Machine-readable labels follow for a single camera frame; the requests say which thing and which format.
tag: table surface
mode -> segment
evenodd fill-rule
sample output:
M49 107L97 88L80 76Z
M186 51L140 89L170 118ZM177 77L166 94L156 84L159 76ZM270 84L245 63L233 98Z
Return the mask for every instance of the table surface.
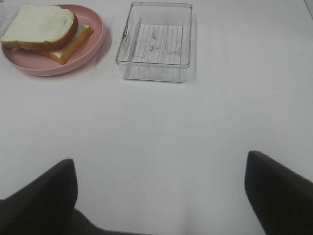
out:
M114 60L130 0L45 2L96 10L105 41L55 77L0 56L0 198L73 158L76 208L101 228L264 234L244 189L248 151L313 180L313 21L302 0L189 2L182 84L121 78Z

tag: plate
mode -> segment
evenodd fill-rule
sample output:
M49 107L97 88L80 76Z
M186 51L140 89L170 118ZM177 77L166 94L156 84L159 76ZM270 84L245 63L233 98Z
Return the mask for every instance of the plate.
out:
M104 38L104 24L98 13L80 5L62 4L59 6L73 11L78 22L89 24L93 29L93 34L78 47L64 65L60 65L48 57L36 55L23 49L2 46L2 53L10 64L30 75L53 76L77 69L87 63L99 51Z

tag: bread slice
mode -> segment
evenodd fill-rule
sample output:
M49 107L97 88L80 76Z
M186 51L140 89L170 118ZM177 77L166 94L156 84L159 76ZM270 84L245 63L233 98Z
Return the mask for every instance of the bread slice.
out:
M24 4L0 42L5 47L60 50L69 44L77 29L78 20L70 10Z
M52 60L55 60L59 64L63 65L67 62L75 50L84 42L84 40L92 33L92 28L89 25L79 23L78 30L74 38L63 49L57 51L30 50L30 52L50 57Z

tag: plastic container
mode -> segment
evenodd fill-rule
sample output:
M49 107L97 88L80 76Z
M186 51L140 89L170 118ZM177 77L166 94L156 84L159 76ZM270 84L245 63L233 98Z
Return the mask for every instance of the plastic container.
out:
M184 82L192 5L132 2L116 63L125 79Z
M313 0L304 0L304 2L307 5L307 8L311 14L312 19L313 19Z
M5 33L8 21L3 4L4 0L0 0L0 37Z

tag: bread crust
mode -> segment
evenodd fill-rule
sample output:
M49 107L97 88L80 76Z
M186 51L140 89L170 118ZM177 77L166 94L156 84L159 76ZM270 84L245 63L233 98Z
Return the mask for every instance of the bread crust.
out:
M74 12L70 11L73 14L73 23L69 29L69 31L60 39L57 41L49 42L23 42L23 41L4 41L2 44L5 47L9 48L24 48L24 49L30 49L30 50L60 50L64 48L67 44L70 43L70 41L73 39L73 37L76 34L76 31L78 29L78 19Z

